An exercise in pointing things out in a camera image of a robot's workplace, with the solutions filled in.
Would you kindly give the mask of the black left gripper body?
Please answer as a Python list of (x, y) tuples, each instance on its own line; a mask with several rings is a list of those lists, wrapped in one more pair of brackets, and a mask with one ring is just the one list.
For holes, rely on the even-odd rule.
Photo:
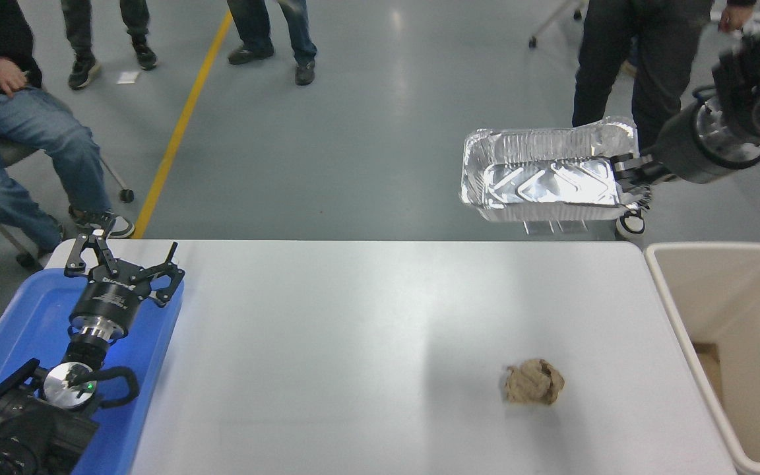
[(150, 295), (149, 283), (131, 282), (139, 274), (144, 274), (144, 267), (121, 267), (117, 274), (106, 267), (93, 268), (70, 315), (72, 327), (88, 327), (103, 318), (114, 323), (118, 331), (129, 331), (140, 305)]

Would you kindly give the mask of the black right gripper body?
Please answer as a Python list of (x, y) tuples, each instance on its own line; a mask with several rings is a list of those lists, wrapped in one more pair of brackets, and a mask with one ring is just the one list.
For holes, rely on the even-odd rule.
[(664, 124), (656, 161), (679, 179), (709, 183), (760, 163), (760, 138), (727, 124), (718, 104), (691, 104)]

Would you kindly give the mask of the person's hand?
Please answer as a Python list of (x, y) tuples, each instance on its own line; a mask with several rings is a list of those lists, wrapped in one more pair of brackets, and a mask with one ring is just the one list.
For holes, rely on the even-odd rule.
[(754, 5), (729, 4), (724, 6), (718, 21), (718, 31), (730, 34), (733, 31), (741, 30), (751, 19)]
[(0, 93), (9, 98), (19, 90), (23, 90), (29, 81), (22, 69), (9, 58), (0, 57)]

